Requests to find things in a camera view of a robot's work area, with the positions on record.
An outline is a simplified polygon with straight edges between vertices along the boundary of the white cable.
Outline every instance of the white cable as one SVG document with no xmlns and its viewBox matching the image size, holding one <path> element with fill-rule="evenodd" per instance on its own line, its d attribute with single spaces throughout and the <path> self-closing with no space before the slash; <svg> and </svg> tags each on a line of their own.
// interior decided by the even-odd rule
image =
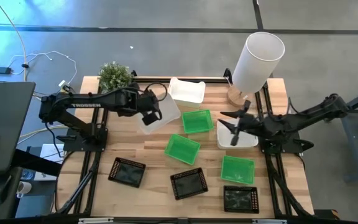
<svg viewBox="0 0 358 224">
<path fill-rule="evenodd" d="M 25 138 L 25 139 L 23 139 L 23 140 L 19 141 L 17 144 L 20 144 L 20 143 L 22 143 L 22 142 L 24 142 L 24 141 L 28 140 L 29 138 L 31 138 L 32 136 L 35 136 L 35 135 L 36 135 L 36 134 L 38 134 L 38 133 L 39 133 L 39 132 L 37 132 L 37 133 L 34 133 L 34 134 L 30 135 L 29 137 L 27 137 L 27 138 Z"/>
<path fill-rule="evenodd" d="M 228 77 L 224 77 L 226 80 L 227 80 L 227 83 L 229 84 L 229 86 L 231 87 L 231 83 L 229 81 L 229 78 Z"/>
<path fill-rule="evenodd" d="M 70 79 L 70 81 L 68 81 L 68 84 L 70 84 L 70 83 L 73 81 L 73 79 L 75 78 L 75 76 L 77 75 L 77 65 L 76 65 L 76 61 L 73 60 L 73 59 L 71 59 L 69 56 L 67 56 L 67 55 L 65 55 L 65 54 L 62 54 L 62 53 L 60 53 L 60 52 L 57 52 L 56 50 L 53 50 L 53 51 L 47 52 L 47 53 L 28 54 L 27 57 L 30 56 L 30 55 L 35 55 L 32 59 L 29 60 L 28 63 L 30 63 L 32 60 L 34 60 L 38 55 L 45 55 L 45 56 L 48 57 L 49 60 L 52 60 L 52 58 L 50 58 L 50 57 L 48 56 L 48 54 L 51 54 L 51 53 L 59 54 L 59 55 L 61 55 L 61 56 L 66 57 L 68 60 L 71 60 L 72 62 L 74 62 L 74 70 L 75 70 L 75 73 L 74 73 L 74 75 L 72 76 L 72 78 Z M 12 65 L 12 63 L 13 63 L 13 58 L 15 58 L 15 57 L 23 57 L 23 55 L 13 55 L 13 57 L 11 58 L 11 61 L 9 62 L 8 67 Z M 12 72 L 12 74 L 13 74 L 13 75 L 20 75 L 23 71 L 24 71 L 24 69 L 23 69 L 21 72 L 19 72 L 19 73 L 13 73 L 13 72 Z"/>
<path fill-rule="evenodd" d="M 63 125 L 63 124 L 60 124 L 60 125 L 51 126 L 51 127 L 49 127 L 49 128 L 50 128 L 50 129 L 57 129 L 57 128 L 68 128 L 68 127 L 66 127 L 66 126 Z M 28 139 L 31 138 L 32 136 L 35 136 L 36 134 L 41 133 L 41 132 L 43 132 L 43 131 L 47 131 L 47 129 L 46 129 L 46 128 L 43 128 L 43 129 L 40 129 L 40 130 L 32 131 L 32 132 L 27 133 L 27 134 L 23 134 L 23 135 L 20 136 L 20 138 L 26 137 L 27 135 L 30 135 L 30 136 L 28 136 L 27 138 L 25 138 L 25 139 L 19 141 L 17 144 L 20 144 L 20 143 L 22 143 L 22 142 L 28 140 Z"/>
<path fill-rule="evenodd" d="M 15 29 L 17 35 L 20 38 L 20 42 L 22 43 L 22 48 L 23 48 L 23 55 L 24 55 L 24 64 L 27 65 L 27 54 L 25 52 L 25 47 L 24 47 L 24 43 L 23 43 L 23 39 L 22 36 L 20 35 L 19 31 L 16 29 L 16 26 L 13 24 L 11 18 L 9 18 L 9 16 L 6 14 L 5 10 L 2 8 L 2 6 L 0 5 L 0 9 L 2 10 L 2 12 L 5 14 L 6 18 L 9 20 L 9 22 L 11 23 L 11 25 L 13 26 L 13 29 Z M 27 79 L 27 69 L 23 68 L 24 71 L 24 81 Z"/>
</svg>

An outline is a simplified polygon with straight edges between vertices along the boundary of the green plant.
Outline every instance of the green plant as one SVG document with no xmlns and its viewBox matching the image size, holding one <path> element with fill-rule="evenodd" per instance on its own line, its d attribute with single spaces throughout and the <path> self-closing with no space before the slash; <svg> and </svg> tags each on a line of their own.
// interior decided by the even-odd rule
<svg viewBox="0 0 358 224">
<path fill-rule="evenodd" d="M 129 67 L 116 62 L 105 63 L 99 72 L 99 86 L 104 91 L 116 90 L 128 86 L 132 81 Z"/>
</svg>

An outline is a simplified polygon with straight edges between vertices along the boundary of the wooden lamp base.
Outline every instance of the wooden lamp base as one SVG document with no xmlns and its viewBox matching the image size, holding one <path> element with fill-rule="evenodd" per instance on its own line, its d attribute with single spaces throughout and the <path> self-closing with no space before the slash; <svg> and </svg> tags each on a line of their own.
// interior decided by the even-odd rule
<svg viewBox="0 0 358 224">
<path fill-rule="evenodd" d="M 246 99 L 244 99 L 244 97 L 247 96 L 247 93 L 243 93 L 240 90 L 238 90 L 234 85 L 232 85 L 229 88 L 229 91 L 227 91 L 227 99 L 229 101 L 229 103 L 235 107 L 241 108 Z"/>
</svg>

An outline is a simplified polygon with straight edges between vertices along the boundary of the white tray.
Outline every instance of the white tray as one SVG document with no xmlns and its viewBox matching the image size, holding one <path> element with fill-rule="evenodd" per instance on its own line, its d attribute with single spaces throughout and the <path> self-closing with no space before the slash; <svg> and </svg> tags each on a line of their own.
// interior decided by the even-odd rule
<svg viewBox="0 0 358 224">
<path fill-rule="evenodd" d="M 235 125 L 237 125 L 238 123 L 238 120 L 236 119 L 229 119 L 226 121 Z M 231 139 L 233 138 L 233 135 L 230 133 L 227 127 L 225 127 L 225 125 L 223 125 L 219 121 L 217 122 L 216 125 L 216 132 L 218 135 L 217 136 L 218 148 L 220 149 L 243 149 L 243 148 L 254 147 L 258 145 L 258 138 L 256 136 L 241 131 L 239 134 L 239 141 L 237 145 L 231 146 L 230 142 Z"/>
<path fill-rule="evenodd" d="M 165 93 L 162 93 L 161 95 L 157 96 L 157 99 L 162 99 L 164 95 Z M 142 121 L 143 115 L 140 113 L 136 114 L 137 122 L 140 126 L 140 129 L 145 134 L 150 134 L 152 131 L 155 131 L 158 128 L 161 128 L 162 126 L 168 124 L 170 121 L 180 118 L 181 115 L 180 110 L 178 109 L 177 104 L 174 102 L 174 100 L 172 99 L 169 93 L 167 93 L 167 97 L 165 97 L 163 101 L 160 101 L 158 103 L 158 106 L 162 113 L 162 119 L 159 121 L 154 121 L 153 123 L 147 126 Z"/>
<path fill-rule="evenodd" d="M 168 92 L 177 105 L 199 108 L 204 100 L 205 82 L 186 82 L 173 77 Z"/>
</svg>

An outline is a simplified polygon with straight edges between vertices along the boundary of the white plastic container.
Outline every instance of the white plastic container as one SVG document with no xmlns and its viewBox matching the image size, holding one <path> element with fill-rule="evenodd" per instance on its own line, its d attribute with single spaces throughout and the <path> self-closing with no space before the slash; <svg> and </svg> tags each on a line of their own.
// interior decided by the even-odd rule
<svg viewBox="0 0 358 224">
<path fill-rule="evenodd" d="M 177 105 L 200 108 L 204 100 L 205 82 L 186 82 L 173 77 L 169 83 L 168 92 Z"/>
<path fill-rule="evenodd" d="M 284 43 L 276 35 L 251 34 L 234 69 L 233 85 L 245 94 L 258 92 L 284 53 Z"/>
<path fill-rule="evenodd" d="M 235 125 L 237 125 L 238 123 L 238 120 L 236 119 L 229 119 L 226 121 Z M 237 145 L 231 146 L 230 142 L 231 139 L 233 138 L 233 135 L 230 133 L 228 128 L 225 127 L 225 125 L 223 125 L 219 121 L 217 122 L 216 125 L 216 132 L 218 134 L 217 136 L 218 148 L 220 149 L 244 149 L 244 148 L 254 147 L 258 145 L 258 137 L 241 131 L 239 134 L 239 141 Z"/>
<path fill-rule="evenodd" d="M 165 93 L 162 93 L 161 95 L 157 96 L 157 99 L 162 99 L 164 95 L 165 95 Z M 140 129 L 145 134 L 150 134 L 152 131 L 157 130 L 158 128 L 161 128 L 162 126 L 168 124 L 169 122 L 173 121 L 174 119 L 180 118 L 180 115 L 181 115 L 180 110 L 169 93 L 167 94 L 167 97 L 165 97 L 164 100 L 159 102 L 158 106 L 162 113 L 162 119 L 159 121 L 154 121 L 153 123 L 151 123 L 147 126 L 142 121 L 143 115 L 140 113 L 136 114 Z"/>
</svg>

